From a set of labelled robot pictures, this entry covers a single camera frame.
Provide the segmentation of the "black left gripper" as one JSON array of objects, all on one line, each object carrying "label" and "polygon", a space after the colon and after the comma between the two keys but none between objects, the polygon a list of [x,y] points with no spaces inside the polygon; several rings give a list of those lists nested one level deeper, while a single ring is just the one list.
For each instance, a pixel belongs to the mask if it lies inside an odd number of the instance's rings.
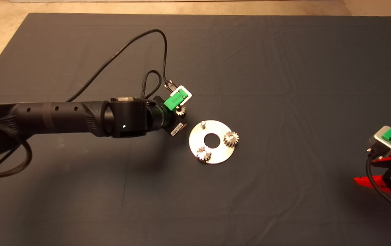
[{"label": "black left gripper", "polygon": [[156,105],[153,107],[153,130],[163,130],[169,136],[175,137],[178,133],[183,132],[187,126],[187,122],[183,115],[186,109],[170,110],[165,105],[165,100],[161,97],[154,97]]}]

